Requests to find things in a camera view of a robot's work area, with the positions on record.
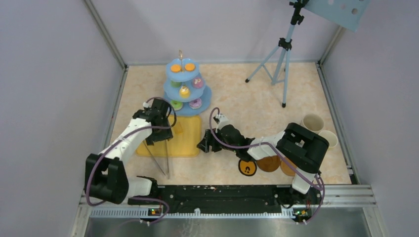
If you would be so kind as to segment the yellow serving tray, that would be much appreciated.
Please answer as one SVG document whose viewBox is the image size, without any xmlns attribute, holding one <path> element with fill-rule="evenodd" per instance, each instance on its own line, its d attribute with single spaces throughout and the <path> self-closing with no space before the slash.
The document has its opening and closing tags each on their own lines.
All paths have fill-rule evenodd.
<svg viewBox="0 0 419 237">
<path fill-rule="evenodd" d="M 197 144 L 201 140 L 202 119 L 200 116 L 177 117 L 177 123 L 183 128 L 183 133 L 175 134 L 172 128 L 173 138 L 168 140 L 169 157 L 190 158 L 196 157 L 200 150 Z M 155 157 L 166 157 L 165 142 L 160 141 L 152 146 L 148 146 L 149 150 Z M 141 157 L 149 157 L 144 144 L 141 144 L 135 151 L 135 154 Z"/>
</svg>

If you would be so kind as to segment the purple donut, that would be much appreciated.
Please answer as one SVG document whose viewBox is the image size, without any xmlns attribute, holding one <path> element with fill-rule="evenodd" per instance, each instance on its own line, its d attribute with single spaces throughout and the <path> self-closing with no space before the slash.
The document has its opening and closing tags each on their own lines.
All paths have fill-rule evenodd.
<svg viewBox="0 0 419 237">
<path fill-rule="evenodd" d="M 201 98 L 197 98 L 189 102 L 189 107 L 191 109 L 199 109 L 202 106 L 203 102 Z"/>
</svg>

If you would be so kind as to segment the green glazed donut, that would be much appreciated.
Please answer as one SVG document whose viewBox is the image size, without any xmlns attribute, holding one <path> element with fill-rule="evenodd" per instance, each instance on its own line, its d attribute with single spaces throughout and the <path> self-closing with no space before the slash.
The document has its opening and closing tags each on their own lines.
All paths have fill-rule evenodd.
<svg viewBox="0 0 419 237">
<path fill-rule="evenodd" d="M 171 100 L 170 104 L 175 111 L 179 111 L 183 108 L 183 102 L 180 102 L 180 101 Z"/>
</svg>

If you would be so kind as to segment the yellow cupcake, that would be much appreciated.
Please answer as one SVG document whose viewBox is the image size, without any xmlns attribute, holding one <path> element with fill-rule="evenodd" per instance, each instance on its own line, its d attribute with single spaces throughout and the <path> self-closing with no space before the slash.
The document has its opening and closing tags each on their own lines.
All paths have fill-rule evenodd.
<svg viewBox="0 0 419 237">
<path fill-rule="evenodd" d="M 191 92 L 190 92 L 189 87 L 187 87 L 186 85 L 182 85 L 180 87 L 180 89 L 179 89 L 179 96 L 181 98 L 188 98 L 188 97 L 190 97 L 190 94 L 191 94 Z"/>
</svg>

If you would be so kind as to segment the green cupcake with topping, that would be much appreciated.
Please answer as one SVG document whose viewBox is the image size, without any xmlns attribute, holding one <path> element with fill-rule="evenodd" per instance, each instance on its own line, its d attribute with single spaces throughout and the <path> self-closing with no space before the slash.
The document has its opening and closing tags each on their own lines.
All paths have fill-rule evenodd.
<svg viewBox="0 0 419 237">
<path fill-rule="evenodd" d="M 170 85 L 172 86 L 172 87 L 174 87 L 174 88 L 177 88 L 177 87 L 181 87 L 181 85 L 182 85 L 182 83 L 181 82 L 176 82 L 176 81 L 170 81 Z"/>
</svg>

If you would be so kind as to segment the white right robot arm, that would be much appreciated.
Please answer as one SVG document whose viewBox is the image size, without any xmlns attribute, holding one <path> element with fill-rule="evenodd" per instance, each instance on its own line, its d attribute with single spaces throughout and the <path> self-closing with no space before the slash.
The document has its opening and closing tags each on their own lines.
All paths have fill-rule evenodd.
<svg viewBox="0 0 419 237">
<path fill-rule="evenodd" d="M 320 166 L 329 145 L 324 137 L 292 122 L 284 131 L 259 139 L 245 137 L 231 124 L 207 129 L 197 148 L 205 153 L 229 150 L 245 162 L 278 156 L 286 166 L 294 164 L 290 198 L 295 203 L 304 203 L 310 196 L 310 188 L 322 190 L 313 181 L 320 179 Z"/>
</svg>

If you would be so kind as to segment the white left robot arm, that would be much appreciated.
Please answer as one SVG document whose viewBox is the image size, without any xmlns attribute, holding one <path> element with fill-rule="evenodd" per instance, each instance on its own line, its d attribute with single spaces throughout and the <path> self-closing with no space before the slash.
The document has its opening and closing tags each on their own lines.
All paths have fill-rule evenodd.
<svg viewBox="0 0 419 237">
<path fill-rule="evenodd" d="M 170 123 L 168 117 L 174 109 L 162 97 L 147 100 L 143 107 L 134 113 L 128 126 L 110 146 L 86 158 L 84 192 L 88 205 L 95 206 L 91 198 L 99 199 L 98 204 L 120 204 L 131 197 L 153 204 L 158 199 L 152 179 L 128 178 L 125 166 L 142 143 L 152 146 L 173 138 L 171 129 L 175 123 Z"/>
</svg>

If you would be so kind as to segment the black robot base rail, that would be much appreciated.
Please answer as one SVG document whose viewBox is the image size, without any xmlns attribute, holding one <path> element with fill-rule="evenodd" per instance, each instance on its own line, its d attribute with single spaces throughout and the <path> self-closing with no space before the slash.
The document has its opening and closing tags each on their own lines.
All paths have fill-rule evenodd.
<svg viewBox="0 0 419 237">
<path fill-rule="evenodd" d="M 315 188 L 302 194 L 291 185 L 153 185 L 145 197 L 163 200 L 173 207 L 192 201 L 261 201 L 268 205 L 308 205 L 319 204 L 321 196 L 321 192 Z"/>
</svg>

